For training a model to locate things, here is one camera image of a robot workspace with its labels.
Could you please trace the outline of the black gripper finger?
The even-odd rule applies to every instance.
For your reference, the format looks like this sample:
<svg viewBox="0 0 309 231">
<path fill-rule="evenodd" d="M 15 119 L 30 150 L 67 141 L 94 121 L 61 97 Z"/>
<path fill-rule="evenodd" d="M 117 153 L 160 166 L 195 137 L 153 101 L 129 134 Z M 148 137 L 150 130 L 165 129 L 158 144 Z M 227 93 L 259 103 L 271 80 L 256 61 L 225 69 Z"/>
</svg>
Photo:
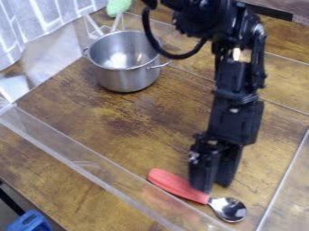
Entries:
<svg viewBox="0 0 309 231">
<path fill-rule="evenodd" d="M 217 150 L 191 150 L 189 181 L 192 186 L 207 194 L 212 192 L 216 182 L 220 157 Z"/>
<path fill-rule="evenodd" d="M 228 187 L 235 180 L 241 161 L 241 154 L 241 145 L 232 145 L 228 150 L 223 152 L 217 170 L 217 184 L 223 187 Z"/>
</svg>

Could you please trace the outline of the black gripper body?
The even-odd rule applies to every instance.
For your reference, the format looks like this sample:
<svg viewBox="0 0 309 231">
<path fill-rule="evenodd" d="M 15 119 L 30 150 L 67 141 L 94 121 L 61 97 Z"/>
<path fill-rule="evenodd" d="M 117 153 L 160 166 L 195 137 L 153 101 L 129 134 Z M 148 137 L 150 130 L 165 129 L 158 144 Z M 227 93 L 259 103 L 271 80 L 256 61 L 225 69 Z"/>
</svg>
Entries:
<svg viewBox="0 0 309 231">
<path fill-rule="evenodd" d="M 256 142 L 265 111 L 265 102 L 257 93 L 233 93 L 215 90 L 213 109 L 207 130 L 196 135 L 192 151 L 243 152 Z"/>
</svg>

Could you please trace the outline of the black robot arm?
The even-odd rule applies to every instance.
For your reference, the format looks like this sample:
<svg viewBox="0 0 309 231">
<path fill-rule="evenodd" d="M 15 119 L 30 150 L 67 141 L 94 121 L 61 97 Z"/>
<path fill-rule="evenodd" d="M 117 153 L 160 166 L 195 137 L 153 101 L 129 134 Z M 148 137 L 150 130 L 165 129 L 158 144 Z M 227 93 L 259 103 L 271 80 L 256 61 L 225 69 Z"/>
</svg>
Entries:
<svg viewBox="0 0 309 231">
<path fill-rule="evenodd" d="M 212 42 L 216 54 L 215 102 L 208 129 L 195 138 L 189 157 L 192 186 L 208 193 L 215 184 L 228 187 L 239 169 L 243 148 L 257 139 L 265 103 L 267 32 L 259 15 L 239 0 L 142 0 L 142 25 L 149 42 L 166 58 L 191 58 Z M 158 5 L 173 9 L 177 30 L 200 39 L 193 50 L 173 54 L 164 50 L 150 26 Z"/>
</svg>

